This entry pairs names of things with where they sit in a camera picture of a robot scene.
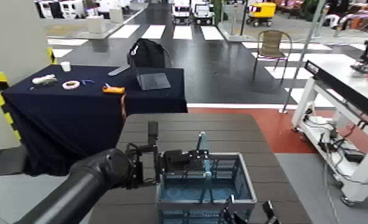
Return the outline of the black left gripper upright finger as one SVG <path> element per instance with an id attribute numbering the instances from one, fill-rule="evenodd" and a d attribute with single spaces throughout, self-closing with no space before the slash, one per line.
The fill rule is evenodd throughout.
<path id="1" fill-rule="evenodd" d="M 148 122 L 148 144 L 153 146 L 157 144 L 159 138 L 159 123 L 157 121 Z"/>

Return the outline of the black left gripper screwed finger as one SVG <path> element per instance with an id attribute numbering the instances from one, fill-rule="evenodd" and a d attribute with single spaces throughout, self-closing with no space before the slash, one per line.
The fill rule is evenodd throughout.
<path id="1" fill-rule="evenodd" d="M 208 150 L 170 150 L 163 153 L 162 168 L 166 172 L 203 170 L 206 160 L 209 160 Z"/>

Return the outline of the black right gripper slim finger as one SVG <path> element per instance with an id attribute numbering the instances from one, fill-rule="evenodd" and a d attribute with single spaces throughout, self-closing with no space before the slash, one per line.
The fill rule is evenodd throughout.
<path id="1" fill-rule="evenodd" d="M 225 206 L 222 210 L 222 218 L 227 224 L 245 224 L 245 220 L 240 217 L 236 210 L 233 194 L 226 199 Z"/>

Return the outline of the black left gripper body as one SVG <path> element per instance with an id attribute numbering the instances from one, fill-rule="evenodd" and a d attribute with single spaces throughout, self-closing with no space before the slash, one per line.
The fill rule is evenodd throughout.
<path id="1" fill-rule="evenodd" d="M 144 167 L 140 158 L 145 153 L 153 154 L 153 178 L 144 179 Z M 152 186 L 160 183 L 159 152 L 156 143 L 150 143 L 147 145 L 128 143 L 125 154 L 132 165 L 130 177 L 126 184 L 127 189 L 137 189 L 142 186 Z"/>

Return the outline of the black right gripper wide finger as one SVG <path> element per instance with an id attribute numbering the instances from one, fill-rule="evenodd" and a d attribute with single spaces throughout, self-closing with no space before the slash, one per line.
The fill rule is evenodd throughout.
<path id="1" fill-rule="evenodd" d="M 280 224 L 280 221 L 274 212 L 273 204 L 270 200 L 262 204 L 262 209 L 267 217 L 265 224 Z"/>

